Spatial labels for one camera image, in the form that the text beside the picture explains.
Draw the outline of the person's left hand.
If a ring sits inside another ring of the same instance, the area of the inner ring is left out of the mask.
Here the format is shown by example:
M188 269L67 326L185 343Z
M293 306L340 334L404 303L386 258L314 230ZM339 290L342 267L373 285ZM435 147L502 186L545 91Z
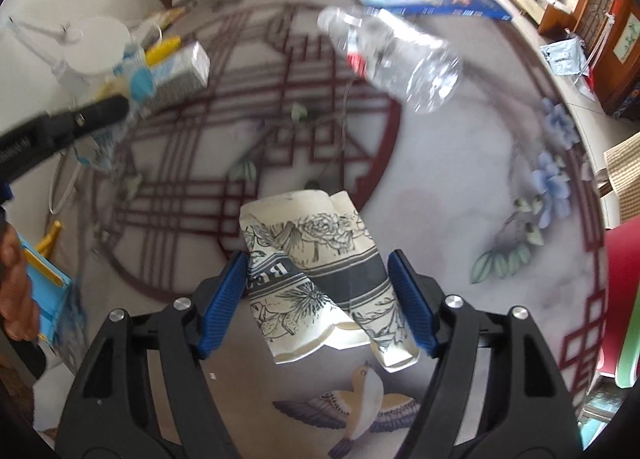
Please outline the person's left hand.
M32 281L20 238L11 224L6 225L1 242L1 318L3 328L14 341L32 341L39 333L39 306L32 297Z

